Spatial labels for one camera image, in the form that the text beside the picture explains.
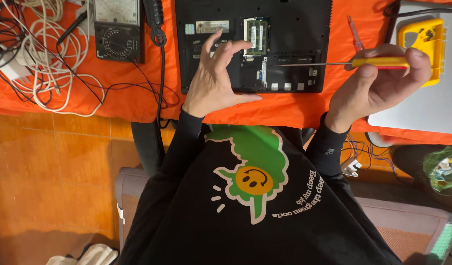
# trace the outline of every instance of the table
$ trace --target table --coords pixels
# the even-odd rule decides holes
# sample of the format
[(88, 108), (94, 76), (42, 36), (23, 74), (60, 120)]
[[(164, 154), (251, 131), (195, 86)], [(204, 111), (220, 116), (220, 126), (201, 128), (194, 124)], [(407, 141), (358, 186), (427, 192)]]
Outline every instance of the table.
[[(334, 0), (329, 39), (328, 62), (348, 61), (355, 53), (352, 44), (352, 33), (347, 23), (347, 14), (352, 16), (360, 38), (365, 47), (371, 48), (383, 42), (389, 19), (384, 18), (382, 11), (393, 0)], [(434, 2), (449, 3), (450, 0), (435, 0)], [(180, 70), (177, 52), (175, 27), (175, 0), (164, 0), (165, 25), (163, 27), (167, 43), (165, 85), (174, 89), (180, 97), (180, 103), (162, 110), (162, 118), (178, 118), (181, 103), (185, 95), (180, 92)], [(75, 10), (79, 6), (65, 2), (62, 27), (67, 28), (75, 19)], [(29, 23), (36, 19), (31, 10), (25, 10), (24, 15)], [(145, 27), (149, 36), (150, 28)], [(145, 38), (146, 63), (141, 69), (152, 83), (160, 82), (160, 50), (149, 38)], [(119, 82), (144, 82), (143, 75), (130, 63), (118, 63), (99, 60), (95, 56), (93, 38), (90, 41), (89, 53), (78, 73), (96, 76), (104, 87)], [(211, 113), (205, 118), (205, 123), (225, 123), (243, 125), (275, 125), (295, 128), (313, 127), (319, 125), (319, 117), (329, 107), (329, 100), (335, 90), (350, 76), (342, 66), (327, 66), (324, 89), (319, 94), (264, 94), (263, 100), (233, 106)], [(70, 101), (65, 111), (88, 114), (98, 105), (93, 94), (78, 80), (74, 81)], [(61, 97), (55, 97), (51, 107), (61, 106), (65, 100), (65, 91)], [(165, 90), (164, 97), (174, 103), (177, 98), (174, 93)], [(124, 90), (111, 90), (103, 106), (96, 112), (104, 117), (121, 117), (128, 121), (152, 122), (155, 119), (157, 104), (151, 92), (138, 87)], [(0, 113), (17, 115), (21, 112), (43, 112), (29, 102), (22, 103), (14, 92), (0, 80)], [(452, 134), (421, 132), (394, 128), (374, 127), (364, 119), (356, 121), (352, 130), (356, 132), (379, 132), (401, 143), (433, 143), (452, 144)]]

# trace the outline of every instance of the yellow screwdriver handle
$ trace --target yellow screwdriver handle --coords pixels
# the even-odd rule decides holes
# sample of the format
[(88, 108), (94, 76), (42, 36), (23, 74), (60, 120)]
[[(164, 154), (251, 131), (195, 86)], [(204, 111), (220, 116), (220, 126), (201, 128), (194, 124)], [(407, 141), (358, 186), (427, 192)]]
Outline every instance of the yellow screwdriver handle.
[(363, 64), (371, 64), (381, 70), (397, 70), (409, 68), (409, 63), (404, 56), (400, 57), (373, 57), (363, 59), (353, 59), (352, 67), (359, 67)]

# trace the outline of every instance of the yellow screw tray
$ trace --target yellow screw tray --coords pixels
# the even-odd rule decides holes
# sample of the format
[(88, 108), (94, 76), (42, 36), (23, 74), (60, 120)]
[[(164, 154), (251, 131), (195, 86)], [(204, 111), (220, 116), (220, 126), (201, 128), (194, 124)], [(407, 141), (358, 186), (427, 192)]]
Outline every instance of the yellow screw tray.
[(435, 85), (440, 81), (445, 57), (445, 34), (441, 18), (412, 23), (399, 31), (399, 46), (417, 48), (430, 57), (432, 77), (422, 87)]

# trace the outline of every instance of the black laptop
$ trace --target black laptop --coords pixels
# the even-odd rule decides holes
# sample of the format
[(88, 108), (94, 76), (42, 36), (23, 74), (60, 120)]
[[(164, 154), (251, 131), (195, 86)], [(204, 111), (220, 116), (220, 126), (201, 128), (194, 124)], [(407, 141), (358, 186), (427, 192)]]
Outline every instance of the black laptop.
[(182, 93), (199, 64), (201, 47), (223, 29), (212, 47), (247, 40), (227, 67), (235, 93), (320, 93), (325, 66), (276, 66), (325, 63), (332, 0), (175, 0)]

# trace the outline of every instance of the laptop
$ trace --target laptop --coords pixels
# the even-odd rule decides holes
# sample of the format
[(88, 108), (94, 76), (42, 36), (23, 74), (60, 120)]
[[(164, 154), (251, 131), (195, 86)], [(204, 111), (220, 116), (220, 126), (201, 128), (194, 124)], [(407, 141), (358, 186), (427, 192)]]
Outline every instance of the laptop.
[[(452, 5), (401, 1), (399, 13), (424, 9), (452, 8)], [(401, 27), (432, 18), (442, 18), (446, 28), (445, 60), (440, 81), (422, 87), (398, 105), (370, 115), (370, 125), (418, 131), (452, 133), (452, 14), (430, 13), (398, 18), (389, 28), (387, 40), (396, 44)]]
[(201, 48), (223, 29), (213, 45), (246, 40), (253, 47), (232, 57), (227, 71), (235, 93), (320, 93), (332, 0), (176, 0), (176, 25), (182, 93), (199, 64)]

